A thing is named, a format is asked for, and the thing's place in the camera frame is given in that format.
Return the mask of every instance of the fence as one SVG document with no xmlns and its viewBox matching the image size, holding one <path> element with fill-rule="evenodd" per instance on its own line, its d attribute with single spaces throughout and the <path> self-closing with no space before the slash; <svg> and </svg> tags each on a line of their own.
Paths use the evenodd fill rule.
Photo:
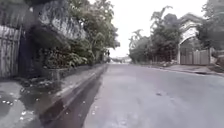
<svg viewBox="0 0 224 128">
<path fill-rule="evenodd" d="M 180 64 L 182 65 L 208 65 L 210 64 L 210 50 L 180 50 Z"/>
<path fill-rule="evenodd" d="M 18 73 L 20 19 L 19 15 L 0 12 L 0 78 Z"/>
</svg>

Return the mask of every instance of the road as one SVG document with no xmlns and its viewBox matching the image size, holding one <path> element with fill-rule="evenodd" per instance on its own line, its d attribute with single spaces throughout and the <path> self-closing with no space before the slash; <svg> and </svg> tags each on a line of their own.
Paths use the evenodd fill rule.
<svg viewBox="0 0 224 128">
<path fill-rule="evenodd" d="M 84 128 L 223 128 L 224 78 L 110 65 Z"/>
</svg>

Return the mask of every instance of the overcast sky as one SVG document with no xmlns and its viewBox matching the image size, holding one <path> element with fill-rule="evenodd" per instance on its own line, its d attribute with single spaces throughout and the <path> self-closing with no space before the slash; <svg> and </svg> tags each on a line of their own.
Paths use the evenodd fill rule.
<svg viewBox="0 0 224 128">
<path fill-rule="evenodd" d="M 113 24 L 118 28 L 118 41 L 121 47 L 111 50 L 111 57 L 123 57 L 129 53 L 129 38 L 132 32 L 143 29 L 142 35 L 150 34 L 150 18 L 154 11 L 160 11 L 164 6 L 172 6 L 166 13 L 181 17 L 190 12 L 203 16 L 202 6 L 207 0 L 110 0 L 114 5 Z"/>
</svg>

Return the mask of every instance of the building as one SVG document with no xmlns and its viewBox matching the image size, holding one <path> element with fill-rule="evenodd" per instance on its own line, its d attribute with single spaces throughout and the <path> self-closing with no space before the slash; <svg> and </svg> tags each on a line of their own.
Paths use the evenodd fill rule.
<svg viewBox="0 0 224 128">
<path fill-rule="evenodd" d="M 179 19 L 181 39 L 178 44 L 178 64 L 207 65 L 210 63 L 209 50 L 202 50 L 197 38 L 197 26 L 201 25 L 203 18 L 188 13 Z"/>
</svg>

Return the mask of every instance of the vegetation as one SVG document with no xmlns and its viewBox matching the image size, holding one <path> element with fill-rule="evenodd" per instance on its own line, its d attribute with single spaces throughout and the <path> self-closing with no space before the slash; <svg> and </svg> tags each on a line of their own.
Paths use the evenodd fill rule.
<svg viewBox="0 0 224 128">
<path fill-rule="evenodd" d="M 29 39 L 37 44 L 36 60 L 43 67 L 93 65 L 103 61 L 107 48 L 118 46 L 117 28 L 111 23 L 113 6 L 109 1 L 97 0 L 90 4 L 88 0 L 55 0 L 44 3 L 45 7 L 42 9 L 36 7 L 39 4 L 43 3 L 29 3 L 34 14 L 38 14 L 40 19 L 47 17 L 49 22 L 35 22 L 29 29 Z M 54 25 L 54 20 L 59 21 L 59 27 Z M 76 38 L 68 38 L 60 33 L 64 29 L 64 23 L 67 25 L 67 32 L 76 34 Z"/>
<path fill-rule="evenodd" d="M 171 7 L 166 6 L 160 12 L 153 13 L 150 37 L 142 36 L 140 30 L 134 32 L 129 45 L 129 56 L 133 62 L 146 62 L 155 58 L 157 61 L 171 61 L 176 56 L 180 39 L 179 23 L 174 14 L 163 17 L 167 8 Z"/>
<path fill-rule="evenodd" d="M 224 1 L 208 0 L 203 7 L 203 11 L 207 19 L 202 26 L 198 27 L 199 40 L 204 47 L 223 50 Z"/>
</svg>

